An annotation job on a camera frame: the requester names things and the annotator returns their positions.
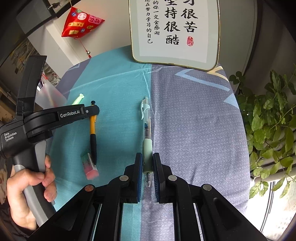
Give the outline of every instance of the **pink eraser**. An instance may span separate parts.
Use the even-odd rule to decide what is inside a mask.
[[[93,180],[94,178],[98,177],[99,172],[96,168],[96,165],[94,165],[92,161],[90,153],[87,153],[86,155],[82,156],[81,159],[86,178],[88,180]]]

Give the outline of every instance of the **black sleeve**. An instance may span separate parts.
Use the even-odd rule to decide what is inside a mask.
[[[7,199],[4,204],[0,205],[0,219],[0,229],[2,230],[2,233],[7,236],[7,239],[5,240],[26,241],[34,232],[15,224],[10,215],[10,206]]]

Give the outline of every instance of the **herringbone pattern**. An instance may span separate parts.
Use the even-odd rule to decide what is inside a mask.
[[[231,93],[220,76],[187,75],[223,85],[226,91],[176,76],[184,68],[153,65],[151,75],[153,151],[188,183],[209,183],[244,212],[250,184],[249,157],[239,110],[223,102]],[[154,187],[142,197],[141,240],[174,240],[171,204],[156,205]]]

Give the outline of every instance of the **red sachet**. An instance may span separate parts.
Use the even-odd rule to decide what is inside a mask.
[[[104,21],[104,19],[71,7],[62,32],[62,37],[81,38]]]

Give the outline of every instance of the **yellow chevron pattern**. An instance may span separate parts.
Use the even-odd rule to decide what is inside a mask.
[[[212,74],[212,75],[221,77],[221,78],[223,78],[223,79],[225,79],[225,80],[227,80],[229,82],[229,80],[227,79],[227,77],[225,77],[224,75],[221,75],[219,73],[216,73],[218,70],[222,70],[222,69],[223,69],[222,66],[218,66],[218,67],[210,70],[209,72],[207,72],[207,74]]]

